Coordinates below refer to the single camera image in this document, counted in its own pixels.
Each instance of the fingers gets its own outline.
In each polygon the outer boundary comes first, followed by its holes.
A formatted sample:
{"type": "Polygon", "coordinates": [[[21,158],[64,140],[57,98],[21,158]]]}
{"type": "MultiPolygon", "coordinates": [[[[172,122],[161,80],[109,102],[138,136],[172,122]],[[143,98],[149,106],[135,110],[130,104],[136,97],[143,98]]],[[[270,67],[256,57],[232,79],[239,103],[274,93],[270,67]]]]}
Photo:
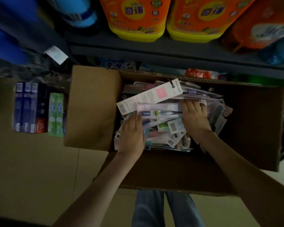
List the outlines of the fingers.
{"type": "Polygon", "coordinates": [[[196,112],[201,112],[200,103],[198,101],[194,101],[193,106],[194,106],[196,112]]]}
{"type": "Polygon", "coordinates": [[[207,106],[203,103],[200,103],[201,111],[204,116],[207,116],[207,106]]]}
{"type": "Polygon", "coordinates": [[[189,112],[195,112],[196,111],[195,106],[193,105],[193,102],[191,100],[185,100],[185,103],[188,107],[189,112]]]}
{"type": "Polygon", "coordinates": [[[126,127],[126,120],[122,123],[122,125],[121,125],[121,134],[123,134],[124,133],[124,131],[125,131],[125,127],[126,127]]]}
{"type": "Polygon", "coordinates": [[[136,129],[142,130],[142,115],[138,115],[136,120],[136,129]]]}
{"type": "Polygon", "coordinates": [[[136,117],[137,117],[137,113],[131,115],[131,116],[128,118],[128,121],[129,121],[129,129],[130,129],[130,130],[136,129],[136,117]]]}
{"type": "Polygon", "coordinates": [[[184,100],[180,100],[180,105],[182,106],[183,114],[188,113],[188,107],[184,100]]]}

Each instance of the blue toothpaste box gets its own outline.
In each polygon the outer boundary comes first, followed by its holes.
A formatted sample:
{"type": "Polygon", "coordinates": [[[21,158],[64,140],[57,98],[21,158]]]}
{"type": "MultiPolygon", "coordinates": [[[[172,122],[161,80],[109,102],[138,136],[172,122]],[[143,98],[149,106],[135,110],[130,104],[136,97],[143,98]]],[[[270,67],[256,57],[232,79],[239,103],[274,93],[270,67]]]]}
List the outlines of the blue toothpaste box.
{"type": "Polygon", "coordinates": [[[22,116],[22,129],[20,131],[27,132],[28,124],[30,118],[30,91],[31,91],[31,83],[26,82],[24,87],[23,94],[23,116],[22,116]]]}
{"type": "Polygon", "coordinates": [[[47,133],[49,91],[46,84],[32,83],[28,133],[47,133]]]}
{"type": "Polygon", "coordinates": [[[24,92],[24,83],[17,82],[15,86],[14,120],[13,120],[13,130],[16,132],[20,132],[23,126],[22,123],[23,92],[24,92]]]}

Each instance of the toothpaste box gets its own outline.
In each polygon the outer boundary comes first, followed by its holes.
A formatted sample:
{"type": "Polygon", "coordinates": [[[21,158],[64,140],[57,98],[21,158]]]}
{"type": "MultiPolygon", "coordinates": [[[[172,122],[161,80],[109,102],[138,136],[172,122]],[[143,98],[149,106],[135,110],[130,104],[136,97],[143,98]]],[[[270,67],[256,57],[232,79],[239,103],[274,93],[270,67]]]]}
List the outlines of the toothpaste box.
{"type": "Polygon", "coordinates": [[[56,136],[64,137],[63,133],[63,111],[64,111],[64,94],[57,95],[57,114],[56,114],[56,136]]]}
{"type": "Polygon", "coordinates": [[[23,93],[24,83],[17,82],[15,86],[15,101],[14,101],[14,119],[13,130],[20,132],[22,130],[22,117],[23,117],[23,93]]]}
{"type": "Polygon", "coordinates": [[[23,116],[22,116],[22,128],[20,131],[27,132],[30,118],[30,91],[31,83],[24,83],[24,94],[23,94],[23,116]]]}
{"type": "Polygon", "coordinates": [[[57,94],[51,93],[49,96],[49,111],[48,111],[49,136],[56,136],[56,116],[57,116],[57,94]]]}
{"type": "Polygon", "coordinates": [[[47,133],[49,91],[46,84],[32,83],[28,133],[47,133]]]}

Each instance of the person's right hand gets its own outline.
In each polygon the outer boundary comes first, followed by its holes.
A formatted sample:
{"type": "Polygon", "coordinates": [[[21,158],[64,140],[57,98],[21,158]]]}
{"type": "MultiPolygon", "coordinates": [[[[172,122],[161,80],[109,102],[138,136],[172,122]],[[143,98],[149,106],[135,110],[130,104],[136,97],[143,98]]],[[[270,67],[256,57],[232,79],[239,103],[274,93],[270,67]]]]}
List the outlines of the person's right hand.
{"type": "Polygon", "coordinates": [[[206,132],[211,131],[207,119],[207,107],[203,103],[192,100],[183,100],[180,102],[183,109],[183,125],[188,134],[197,142],[200,143],[202,136],[206,132]]]}

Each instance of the person's left hand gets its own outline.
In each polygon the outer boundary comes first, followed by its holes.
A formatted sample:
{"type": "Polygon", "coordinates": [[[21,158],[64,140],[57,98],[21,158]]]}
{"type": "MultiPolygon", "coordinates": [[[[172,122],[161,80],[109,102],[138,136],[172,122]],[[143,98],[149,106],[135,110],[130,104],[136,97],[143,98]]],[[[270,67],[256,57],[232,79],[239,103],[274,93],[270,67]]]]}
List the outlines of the person's left hand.
{"type": "Polygon", "coordinates": [[[144,150],[142,116],[133,114],[122,124],[118,145],[118,154],[124,154],[138,160],[144,150]]]}

